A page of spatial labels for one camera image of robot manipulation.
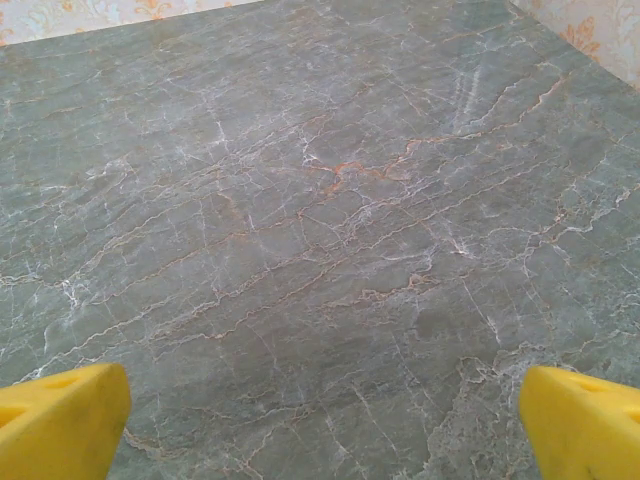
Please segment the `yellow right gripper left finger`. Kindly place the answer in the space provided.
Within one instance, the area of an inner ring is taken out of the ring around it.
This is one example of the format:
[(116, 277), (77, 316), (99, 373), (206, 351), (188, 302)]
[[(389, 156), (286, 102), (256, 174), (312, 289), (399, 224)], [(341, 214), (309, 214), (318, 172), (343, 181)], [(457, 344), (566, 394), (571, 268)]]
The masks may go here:
[(130, 411), (115, 363), (0, 388), (0, 480), (106, 480)]

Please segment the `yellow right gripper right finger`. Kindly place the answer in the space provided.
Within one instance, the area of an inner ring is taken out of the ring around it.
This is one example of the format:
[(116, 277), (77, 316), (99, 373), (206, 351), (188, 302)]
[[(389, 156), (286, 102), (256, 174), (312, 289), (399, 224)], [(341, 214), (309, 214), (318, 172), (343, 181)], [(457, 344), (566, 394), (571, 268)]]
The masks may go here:
[(534, 366), (519, 413), (543, 480), (640, 480), (640, 389)]

